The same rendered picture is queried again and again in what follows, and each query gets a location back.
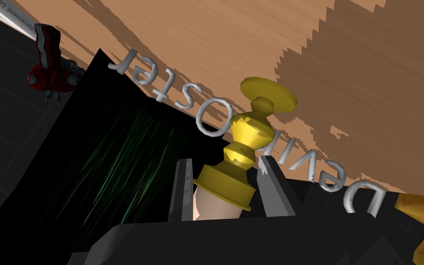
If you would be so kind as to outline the red toy robot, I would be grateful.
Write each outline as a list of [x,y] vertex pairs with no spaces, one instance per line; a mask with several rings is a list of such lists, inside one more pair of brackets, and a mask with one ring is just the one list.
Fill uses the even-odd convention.
[[33,89],[44,91],[46,100],[54,98],[59,103],[60,94],[73,92],[86,71],[76,61],[61,56],[61,33],[55,27],[36,23],[34,29],[39,62],[29,71],[27,82]]

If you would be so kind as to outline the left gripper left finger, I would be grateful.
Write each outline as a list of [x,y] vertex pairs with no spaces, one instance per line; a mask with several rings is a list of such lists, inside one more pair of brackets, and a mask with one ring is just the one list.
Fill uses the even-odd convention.
[[172,188],[169,222],[193,219],[193,179],[192,159],[179,159]]

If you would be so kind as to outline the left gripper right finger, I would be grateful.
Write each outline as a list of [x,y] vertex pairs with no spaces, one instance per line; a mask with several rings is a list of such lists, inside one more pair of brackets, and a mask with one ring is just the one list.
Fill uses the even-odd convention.
[[258,167],[257,184],[266,216],[295,216],[297,196],[276,160],[260,156]]

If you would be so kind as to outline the yellow candlestick with pale candle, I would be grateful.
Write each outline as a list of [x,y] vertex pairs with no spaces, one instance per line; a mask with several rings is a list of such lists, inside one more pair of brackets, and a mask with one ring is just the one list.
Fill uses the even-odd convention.
[[249,206],[255,188],[246,172],[256,163],[255,152],[275,137],[267,117],[275,112],[294,111],[298,101],[281,84],[261,77],[247,77],[241,92],[251,101],[250,112],[231,116],[233,141],[223,150],[223,161],[205,165],[194,184],[193,220],[237,219]]

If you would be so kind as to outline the white book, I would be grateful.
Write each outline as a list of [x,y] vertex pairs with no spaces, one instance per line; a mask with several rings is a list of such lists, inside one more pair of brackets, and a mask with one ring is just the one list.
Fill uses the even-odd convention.
[[30,18],[11,0],[0,0],[0,21],[32,40],[36,40],[35,20]]

